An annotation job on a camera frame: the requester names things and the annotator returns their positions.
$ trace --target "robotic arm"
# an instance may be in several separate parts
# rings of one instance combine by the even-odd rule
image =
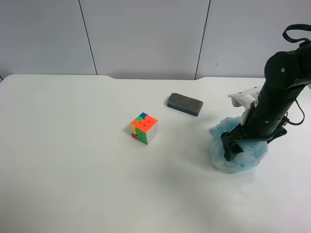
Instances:
[[[259,87],[254,87],[229,95],[233,105],[243,105],[245,112],[241,124],[221,135],[227,161],[243,152],[239,142],[270,143],[285,135],[287,131],[283,126],[290,123],[285,115],[303,88],[311,83],[311,41],[292,39],[287,35],[288,30],[311,31],[311,26],[295,24],[286,28],[283,37],[287,41],[303,43],[294,51],[277,52],[267,61],[266,81],[260,91]]]

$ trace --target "eraser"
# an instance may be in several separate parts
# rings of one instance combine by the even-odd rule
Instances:
[[[172,93],[167,100],[167,106],[197,117],[202,109],[203,102],[177,93]]]

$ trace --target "cube face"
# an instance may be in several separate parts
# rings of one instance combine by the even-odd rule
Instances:
[[[156,127],[157,119],[142,113],[131,123],[132,137],[148,145],[155,137]]]

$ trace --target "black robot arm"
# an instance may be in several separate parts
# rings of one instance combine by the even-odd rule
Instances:
[[[244,125],[239,124],[221,135],[227,161],[243,152],[239,142],[270,143],[287,133],[283,128],[288,122],[285,115],[303,88],[311,83],[311,42],[306,38],[291,39],[286,32],[293,29],[311,31],[311,26],[291,25],[283,33],[289,42],[304,42],[297,50],[277,52],[267,61],[266,81],[258,101],[252,103]]]

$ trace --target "black strap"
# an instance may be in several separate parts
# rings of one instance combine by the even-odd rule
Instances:
[[[299,41],[309,42],[309,39],[307,39],[307,38],[300,38],[300,39],[292,39],[292,38],[290,38],[287,35],[287,33],[286,33],[289,30],[303,30],[303,31],[311,32],[311,25],[308,25],[308,24],[293,24],[293,25],[288,26],[285,29],[285,31],[283,32],[283,37],[288,42],[291,42],[291,43],[296,43],[296,42],[299,42]]]

